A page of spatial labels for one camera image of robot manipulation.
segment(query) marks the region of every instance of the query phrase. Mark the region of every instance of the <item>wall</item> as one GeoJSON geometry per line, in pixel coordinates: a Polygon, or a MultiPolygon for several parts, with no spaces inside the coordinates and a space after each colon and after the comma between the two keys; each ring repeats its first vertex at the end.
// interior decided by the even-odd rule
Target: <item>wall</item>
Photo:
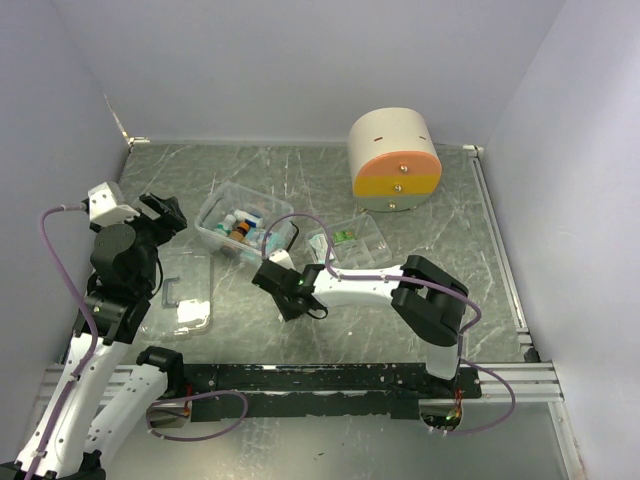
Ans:
{"type": "MultiPolygon", "coordinates": [[[[38,238],[39,212],[116,178],[126,153],[102,93],[49,1],[0,0],[0,462],[15,458],[75,308],[38,238]]],[[[52,241],[80,285],[91,233],[59,214],[52,241]]]]}
{"type": "Polygon", "coordinates": [[[344,141],[408,106],[485,144],[563,1],[54,3],[134,136],[344,141]]]}
{"type": "Polygon", "coordinates": [[[640,4],[570,0],[486,148],[523,308],[592,478],[640,450],[640,4]]]}

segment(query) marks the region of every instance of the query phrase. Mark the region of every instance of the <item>marble surface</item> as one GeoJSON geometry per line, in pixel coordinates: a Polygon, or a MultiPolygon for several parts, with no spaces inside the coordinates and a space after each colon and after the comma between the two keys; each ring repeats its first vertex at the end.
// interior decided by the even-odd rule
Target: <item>marble surface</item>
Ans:
{"type": "MultiPolygon", "coordinates": [[[[393,253],[426,256],[467,285],[483,309],[467,335],[464,354],[480,362],[523,361],[505,285],[491,241],[482,197],[467,153],[438,147],[443,176],[436,192],[415,210],[369,212],[393,253]]],[[[189,220],[171,248],[203,248],[194,219],[207,196],[224,181],[242,184],[312,212],[328,223],[361,213],[351,195],[344,147],[137,145],[120,185],[139,205],[145,192],[175,195],[189,220]]],[[[317,228],[297,221],[302,233],[317,228]]],[[[292,250],[297,266],[311,263],[302,240],[292,250]]],[[[206,332],[162,345],[185,361],[207,363],[318,363],[425,361],[423,342],[391,308],[339,307],[324,320],[278,321],[271,297],[251,284],[255,268],[212,255],[212,321],[206,332]]],[[[127,362],[150,342],[138,335],[127,362]]]]}

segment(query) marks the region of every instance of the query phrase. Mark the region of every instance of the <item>floor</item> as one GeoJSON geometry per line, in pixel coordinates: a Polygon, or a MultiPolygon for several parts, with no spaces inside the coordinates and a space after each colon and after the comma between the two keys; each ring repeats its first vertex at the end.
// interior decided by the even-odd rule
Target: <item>floor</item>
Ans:
{"type": "MultiPolygon", "coordinates": [[[[373,216],[392,249],[392,264],[420,254],[462,281],[483,319],[468,334],[464,355],[480,362],[520,362],[515,322],[491,240],[483,200],[467,152],[438,147],[443,176],[429,201],[406,212],[373,216]]],[[[170,248],[204,247],[193,221],[207,196],[232,181],[312,212],[328,223],[361,213],[351,195],[344,147],[136,145],[120,185],[127,201],[145,192],[175,195],[189,220],[170,248]]],[[[317,228],[298,222],[302,232],[317,228]]],[[[311,263],[302,239],[297,266],[311,263]]],[[[255,269],[213,255],[212,316],[207,331],[164,340],[191,363],[323,363],[425,361],[423,343],[391,309],[340,307],[324,320],[278,321],[271,297],[251,285],[255,269]]],[[[145,320],[149,325],[151,315],[145,320]]],[[[157,338],[138,335],[125,363],[157,338]]]]}

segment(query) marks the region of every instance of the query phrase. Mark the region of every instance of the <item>transparent storage box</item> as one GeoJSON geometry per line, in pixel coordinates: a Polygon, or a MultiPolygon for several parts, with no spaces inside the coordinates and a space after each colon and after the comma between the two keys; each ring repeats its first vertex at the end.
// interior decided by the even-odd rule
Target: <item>transparent storage box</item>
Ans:
{"type": "MultiPolygon", "coordinates": [[[[227,257],[260,265],[262,255],[259,242],[253,241],[250,244],[237,242],[224,233],[216,231],[216,226],[222,222],[229,214],[236,210],[241,210],[255,218],[262,219],[262,225],[249,232],[245,241],[256,238],[263,229],[270,227],[278,218],[288,213],[293,213],[293,206],[275,197],[264,195],[250,188],[243,187],[237,183],[225,182],[220,185],[204,203],[198,216],[195,226],[202,237],[207,249],[211,253],[220,252],[227,257]]],[[[271,236],[267,242],[267,254],[279,248],[285,248],[293,238],[293,226],[289,219],[283,220],[271,231],[271,236]]]]}
{"type": "MultiPolygon", "coordinates": [[[[370,215],[363,214],[329,225],[333,239],[331,264],[335,267],[361,269],[384,266],[391,260],[391,249],[370,215]]],[[[326,237],[322,229],[305,235],[305,244],[313,261],[324,263],[326,237]]]]}
{"type": "Polygon", "coordinates": [[[164,281],[140,326],[142,336],[173,342],[205,333],[211,325],[211,257],[204,250],[175,248],[161,249],[159,256],[164,281]]]}

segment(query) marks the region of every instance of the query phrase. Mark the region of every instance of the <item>clear plastic container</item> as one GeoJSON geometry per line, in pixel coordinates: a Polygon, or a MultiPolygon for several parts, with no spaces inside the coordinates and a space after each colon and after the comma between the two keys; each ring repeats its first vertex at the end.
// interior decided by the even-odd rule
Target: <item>clear plastic container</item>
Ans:
{"type": "MultiPolygon", "coordinates": [[[[383,266],[392,254],[376,222],[370,215],[359,215],[344,222],[329,225],[333,237],[331,264],[340,268],[373,268],[383,266]]],[[[322,229],[305,235],[305,244],[313,261],[324,263],[326,237],[322,229]]]]}
{"type": "MultiPolygon", "coordinates": [[[[230,258],[260,265],[262,255],[259,248],[255,248],[257,246],[255,243],[252,246],[237,242],[228,238],[224,233],[220,233],[220,229],[216,229],[216,226],[224,220],[226,215],[233,214],[236,210],[242,210],[253,217],[261,218],[261,228],[268,228],[278,218],[293,213],[293,206],[237,183],[225,182],[209,195],[200,209],[195,227],[211,253],[220,252],[230,258]]],[[[293,231],[289,219],[276,225],[267,243],[267,253],[278,248],[285,248],[293,238],[293,231]]]]}
{"type": "Polygon", "coordinates": [[[164,281],[140,332],[149,341],[172,342],[205,333],[211,324],[213,262],[204,250],[161,249],[164,281]]]}

